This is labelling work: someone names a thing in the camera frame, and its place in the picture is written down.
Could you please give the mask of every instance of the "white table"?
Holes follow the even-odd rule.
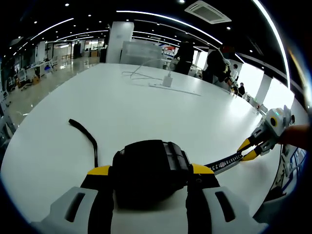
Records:
[[[201,96],[146,85],[159,80],[129,80],[121,75],[136,68],[96,65],[54,90],[19,126],[6,151],[1,177],[27,221],[47,216],[51,203],[79,187],[94,167],[93,147],[68,124],[70,118],[97,140],[99,166],[111,165],[124,146],[147,139],[172,141],[192,163],[208,164],[235,153],[261,119],[242,98],[196,78],[172,73],[172,86]],[[158,78],[168,73],[151,67],[137,72]],[[221,186],[246,201],[251,215],[273,183],[279,150],[276,146],[269,154],[217,176]],[[151,213],[114,210],[113,233],[187,233],[186,195],[184,188]]]

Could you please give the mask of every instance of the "white cable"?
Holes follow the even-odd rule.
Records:
[[[132,74],[138,74],[138,75],[141,75],[141,76],[144,76],[144,77],[148,77],[148,78],[133,78],[133,79],[158,79],[158,80],[162,80],[160,78],[154,78],[154,77],[150,77],[150,76],[147,76],[147,75],[144,75],[144,74],[141,74],[141,73],[137,73],[137,72],[122,72],[123,73],[132,73]]]
[[[182,93],[187,93],[187,94],[193,94],[193,95],[201,96],[200,94],[197,94],[197,93],[192,93],[192,92],[181,90],[181,89],[174,89],[174,88],[171,88],[171,87],[165,87],[165,86],[162,86],[162,85],[159,85],[159,84],[148,84],[148,86],[155,87],[155,88],[160,88],[160,89],[169,89],[169,90],[178,91],[178,92],[182,92]]]
[[[151,61],[157,61],[157,60],[162,60],[162,58],[154,58],[154,59],[150,59],[144,63],[142,63],[131,75],[130,75],[130,78],[132,77],[132,75],[138,70],[141,68],[141,66],[143,66],[144,64],[148,63],[148,62],[151,62]]]

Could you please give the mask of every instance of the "ceiling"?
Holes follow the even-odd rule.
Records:
[[[52,25],[70,18],[74,19],[47,30],[27,43],[23,49],[31,48],[42,40],[54,41],[78,33],[108,30],[108,25],[111,26],[113,21],[126,20],[135,23],[135,31],[154,33],[180,41],[188,40],[193,42],[194,46],[207,46],[206,43],[198,39],[201,38],[216,47],[220,46],[220,43],[209,36],[172,20],[151,15],[116,12],[116,10],[130,10],[160,14],[191,24],[224,44],[234,46],[236,52],[254,57],[286,73],[276,38],[266,19],[251,0],[205,0],[232,20],[218,24],[209,24],[184,11],[187,6],[194,2],[196,0],[185,0],[184,4],[178,0],[158,0],[155,2],[145,0],[96,2],[54,0],[49,3],[40,0],[25,0],[18,4],[14,1],[8,2],[11,7],[7,7],[0,14],[1,21],[5,22],[2,24],[2,31],[6,32],[5,37],[0,37],[0,55],[6,55],[7,59],[11,58],[32,37]],[[271,2],[270,9],[276,11],[278,8]],[[76,39],[76,37],[85,37],[86,35],[77,35],[67,39]],[[108,36],[104,37],[105,35],[109,35],[109,32],[90,33],[90,36],[94,36],[95,39],[105,38],[108,40]],[[134,33],[134,36],[147,38],[148,35]],[[166,39],[166,41],[173,44],[179,43],[171,39]],[[254,61],[243,59],[259,68],[262,67],[261,64]],[[285,83],[285,78],[275,74],[274,71],[265,68],[265,72],[271,72],[272,76]],[[293,79],[300,83],[296,76]]]

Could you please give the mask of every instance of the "led strip light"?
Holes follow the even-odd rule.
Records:
[[[253,0],[253,2],[256,4],[256,6],[259,8],[259,10],[262,12],[263,16],[267,19],[270,27],[273,30],[273,33],[274,33],[275,37],[276,37],[276,40],[277,40],[279,48],[280,48],[280,50],[282,52],[282,56],[283,56],[283,60],[284,60],[284,64],[285,64],[285,70],[286,70],[286,76],[287,76],[287,86],[290,89],[291,88],[291,78],[290,78],[290,74],[289,74],[288,61],[287,61],[286,52],[285,52],[285,49],[284,49],[284,46],[283,46],[282,39],[279,36],[277,28],[275,27],[271,17],[269,16],[269,13],[264,9],[262,4],[258,0]]]
[[[81,39],[87,39],[87,38],[94,38],[94,37],[92,36],[92,37],[85,37],[85,38],[77,38],[77,39],[74,39],[74,40],[81,40]]]
[[[134,33],[144,33],[144,34],[154,35],[154,36],[157,36],[157,37],[167,38],[167,39],[170,39],[170,40],[175,40],[177,42],[181,42],[180,40],[169,38],[169,37],[165,37],[165,36],[154,34],[154,33],[146,33],[146,32],[139,32],[139,31],[133,31],[133,32]]]
[[[108,32],[108,30],[100,30],[100,31],[91,31],[91,32],[85,32],[85,33],[77,33],[77,34],[69,35],[69,36],[64,37],[64,38],[57,39],[57,41],[58,41],[58,40],[65,39],[65,38],[70,38],[70,37],[73,37],[73,36],[81,35],[81,34],[99,33],[99,32]]]
[[[174,19],[174,18],[171,18],[171,17],[168,17],[168,16],[163,16],[163,15],[159,15],[159,14],[154,14],[154,13],[149,13],[149,12],[142,12],[142,11],[116,11],[117,13],[138,13],[138,14],[144,14],[144,15],[150,15],[150,16],[157,16],[157,17],[161,17],[161,18],[165,18],[165,19],[168,19],[168,20],[172,20],[172,21],[175,21],[175,22],[178,22],[178,23],[181,23],[183,25],[186,25],[190,28],[193,28],[203,34],[205,34],[206,36],[209,36],[210,38],[214,39],[215,41],[217,41],[218,43],[220,43],[221,45],[223,44],[222,42],[220,42],[218,39],[214,38],[213,36],[211,36],[210,34],[200,30],[199,28],[196,28],[188,23],[185,23],[183,21],[180,21],[178,19]]]
[[[162,43],[165,43],[165,44],[169,44],[169,45],[173,45],[173,46],[176,46],[176,47],[180,47],[178,45],[175,45],[175,44],[172,44],[172,43],[169,43],[169,42],[166,42],[166,41],[156,40],[156,39],[152,39],[152,38],[143,38],[143,37],[134,37],[134,36],[132,36],[132,37],[133,38],[146,39],[146,40],[154,40],[154,41],[157,41],[157,42],[162,42]]]
[[[55,26],[58,26],[58,25],[60,25],[60,24],[62,24],[62,23],[68,22],[68,21],[73,20],[73,19],[74,19],[74,18],[70,18],[70,19],[64,20],[64,21],[62,21],[62,22],[60,22],[60,23],[54,24],[53,26],[51,26],[51,27],[49,27],[49,28],[47,28],[47,29],[44,29],[42,32],[38,33],[36,36],[34,36],[33,38],[31,38],[30,40],[36,38],[36,37],[39,36],[40,34],[42,34],[42,33],[46,32],[46,31],[48,31],[49,29],[51,29],[51,28],[53,28],[53,27],[55,27]]]

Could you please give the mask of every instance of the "shiny floor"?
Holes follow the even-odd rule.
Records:
[[[99,57],[60,60],[54,67],[54,72],[42,76],[38,84],[24,89],[16,87],[7,98],[9,115],[15,127],[18,128],[28,113],[50,92],[78,73],[98,63]]]

